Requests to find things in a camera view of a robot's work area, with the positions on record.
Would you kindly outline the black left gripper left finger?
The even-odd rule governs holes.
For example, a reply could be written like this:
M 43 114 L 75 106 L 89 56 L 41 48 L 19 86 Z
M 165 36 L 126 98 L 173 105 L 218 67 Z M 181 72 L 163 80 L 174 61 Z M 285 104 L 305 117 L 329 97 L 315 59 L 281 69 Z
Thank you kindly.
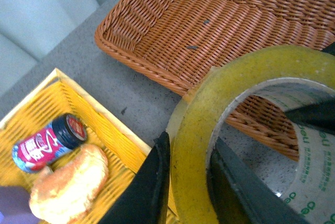
M 162 132 L 133 180 L 99 223 L 166 223 L 170 138 Z

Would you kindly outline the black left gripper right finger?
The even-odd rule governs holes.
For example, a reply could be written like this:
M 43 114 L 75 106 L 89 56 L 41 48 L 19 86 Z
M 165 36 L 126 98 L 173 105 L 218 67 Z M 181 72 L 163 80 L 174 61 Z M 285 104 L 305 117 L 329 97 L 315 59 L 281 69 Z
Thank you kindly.
M 220 138 L 209 160 L 209 195 L 219 223 L 307 223 Z

